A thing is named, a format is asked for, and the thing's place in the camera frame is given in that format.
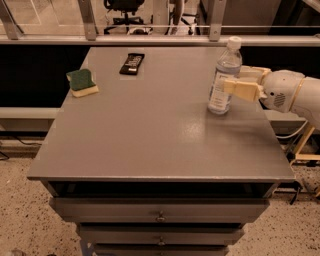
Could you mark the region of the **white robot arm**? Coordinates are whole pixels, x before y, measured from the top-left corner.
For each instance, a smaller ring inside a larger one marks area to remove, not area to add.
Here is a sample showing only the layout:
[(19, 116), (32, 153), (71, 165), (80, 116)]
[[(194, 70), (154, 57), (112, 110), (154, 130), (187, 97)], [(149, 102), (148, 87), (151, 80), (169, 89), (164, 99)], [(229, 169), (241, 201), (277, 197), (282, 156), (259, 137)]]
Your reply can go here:
[(226, 93), (258, 101), (268, 109), (291, 112), (320, 129), (320, 80), (290, 70), (242, 66), (237, 78), (223, 81)]

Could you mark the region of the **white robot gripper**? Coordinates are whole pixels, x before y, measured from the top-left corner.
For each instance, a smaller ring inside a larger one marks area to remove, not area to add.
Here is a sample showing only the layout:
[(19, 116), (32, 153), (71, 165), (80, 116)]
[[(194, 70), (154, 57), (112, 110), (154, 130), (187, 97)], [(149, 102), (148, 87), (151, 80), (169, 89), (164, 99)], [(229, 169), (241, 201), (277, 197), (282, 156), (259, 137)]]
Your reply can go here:
[(242, 81), (226, 79), (224, 91), (249, 102), (262, 99), (262, 104), (268, 109), (286, 113), (305, 76), (289, 70), (271, 72), (265, 67), (242, 66), (239, 78)]

